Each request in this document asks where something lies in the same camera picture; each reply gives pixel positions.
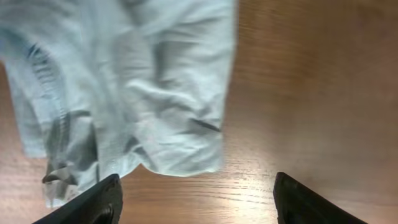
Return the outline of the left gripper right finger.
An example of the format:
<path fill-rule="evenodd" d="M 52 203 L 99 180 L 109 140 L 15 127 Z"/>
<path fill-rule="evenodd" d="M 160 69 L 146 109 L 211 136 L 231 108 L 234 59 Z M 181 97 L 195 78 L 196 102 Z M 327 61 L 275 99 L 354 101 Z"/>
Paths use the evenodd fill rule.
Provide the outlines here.
<path fill-rule="evenodd" d="M 366 224 L 285 172 L 277 173 L 273 196 L 278 224 Z"/>

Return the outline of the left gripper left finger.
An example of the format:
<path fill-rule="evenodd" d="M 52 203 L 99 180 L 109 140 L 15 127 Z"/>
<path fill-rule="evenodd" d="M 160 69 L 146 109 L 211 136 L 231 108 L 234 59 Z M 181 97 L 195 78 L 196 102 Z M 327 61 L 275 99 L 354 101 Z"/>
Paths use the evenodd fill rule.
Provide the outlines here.
<path fill-rule="evenodd" d="M 111 174 L 34 224 L 118 224 L 122 209 L 120 178 Z"/>

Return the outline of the light blue t-shirt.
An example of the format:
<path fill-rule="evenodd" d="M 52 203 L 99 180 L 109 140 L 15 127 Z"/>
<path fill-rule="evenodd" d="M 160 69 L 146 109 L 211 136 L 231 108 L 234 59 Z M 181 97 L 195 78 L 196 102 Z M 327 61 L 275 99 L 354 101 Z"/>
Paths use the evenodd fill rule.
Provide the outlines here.
<path fill-rule="evenodd" d="M 223 163 L 234 0 L 1 2 L 1 60 L 46 206 L 143 165 L 189 177 Z"/>

